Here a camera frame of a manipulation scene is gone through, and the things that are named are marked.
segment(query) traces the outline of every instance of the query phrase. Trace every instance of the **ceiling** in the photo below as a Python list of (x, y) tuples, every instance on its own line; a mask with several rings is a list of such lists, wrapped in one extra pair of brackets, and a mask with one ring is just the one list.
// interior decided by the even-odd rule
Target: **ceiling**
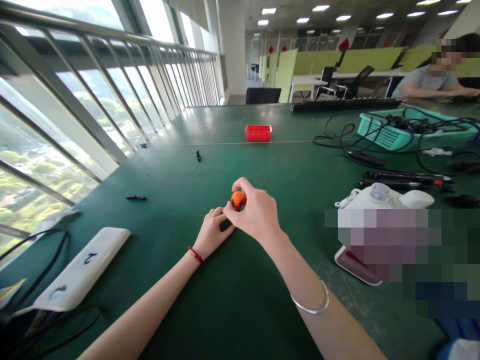
[[(441, 0), (428, 6), (417, 6), (421, 0), (244, 0), (245, 30), (276, 30), (297, 27), (331, 27), (355, 21), (362, 25), (402, 24), (405, 22), (426, 22), (437, 13), (458, 9), (466, 4), (456, 4), (456, 0)], [(321, 12), (312, 12), (317, 5), (330, 5)], [(262, 15), (263, 8), (276, 8), (273, 15)], [(418, 17), (407, 17), (415, 11), (425, 11)], [(382, 13), (394, 13), (387, 19), (377, 19)], [(347, 21), (336, 21), (340, 15), (351, 15)], [(297, 19), (307, 17), (310, 21), (297, 24)], [(261, 19), (269, 20), (268, 26), (259, 26)]]

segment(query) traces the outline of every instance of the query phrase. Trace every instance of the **power strip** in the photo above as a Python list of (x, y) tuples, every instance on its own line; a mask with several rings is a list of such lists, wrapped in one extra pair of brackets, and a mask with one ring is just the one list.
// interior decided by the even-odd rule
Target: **power strip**
[(33, 308), (54, 312), (75, 309), (129, 236), (127, 229), (104, 227), (42, 292)]

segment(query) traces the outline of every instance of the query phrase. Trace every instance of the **person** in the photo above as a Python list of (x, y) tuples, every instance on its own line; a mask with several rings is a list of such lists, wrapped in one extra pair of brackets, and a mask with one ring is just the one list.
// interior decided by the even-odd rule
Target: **person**
[[(386, 359), (377, 344), (327, 289), (282, 231), (275, 199), (264, 190), (254, 188), (244, 177), (235, 181), (232, 191), (240, 188), (245, 197), (244, 210), (235, 211), (230, 202), (225, 207), (210, 210), (203, 219), (192, 250), (189, 249), (78, 359), (137, 359), (187, 281), (199, 268), (200, 261), (206, 260), (235, 228), (257, 240), (273, 260), (325, 359)], [(221, 232), (220, 224), (226, 219), (232, 225)], [(317, 309), (324, 311), (318, 314), (309, 312)]]
[(409, 72), (400, 81), (392, 98), (451, 98), (454, 96), (480, 96), (480, 90), (460, 85), (456, 77), (448, 73), (455, 71), (466, 57), (465, 46), (446, 45), (434, 53), (431, 63)]

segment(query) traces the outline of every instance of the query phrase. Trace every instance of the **gray shirt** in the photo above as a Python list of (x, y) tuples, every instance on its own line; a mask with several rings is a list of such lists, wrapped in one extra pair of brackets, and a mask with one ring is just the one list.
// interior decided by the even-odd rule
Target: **gray shirt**
[(430, 65), (419, 67), (409, 72), (398, 84), (395, 91), (391, 95), (392, 98), (402, 98), (402, 86), (406, 83), (417, 83), (420, 89), (439, 90), (448, 85), (455, 84), (456, 77), (431, 77), (429, 74)]

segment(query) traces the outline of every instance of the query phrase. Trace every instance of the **silver bangle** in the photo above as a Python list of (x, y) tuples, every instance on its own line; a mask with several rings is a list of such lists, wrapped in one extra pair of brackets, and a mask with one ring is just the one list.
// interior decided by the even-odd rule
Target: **silver bangle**
[(294, 299), (294, 296), (292, 295), (292, 293), (290, 293), (291, 299), (293, 300), (295, 305), (297, 305), (303, 311), (305, 311), (309, 314), (312, 314), (312, 315), (318, 315), (318, 314), (323, 313), (325, 310), (327, 310), (327, 308), (329, 307), (329, 302), (330, 302), (329, 290), (327, 289), (327, 286), (325, 285), (325, 283), (322, 279), (320, 279), (320, 282), (323, 285), (323, 289), (325, 290), (325, 303), (323, 304), (323, 306), (321, 308), (318, 308), (316, 310), (312, 310), (312, 309), (308, 309), (306, 307), (303, 307), (302, 305), (300, 305), (297, 302), (297, 300)]

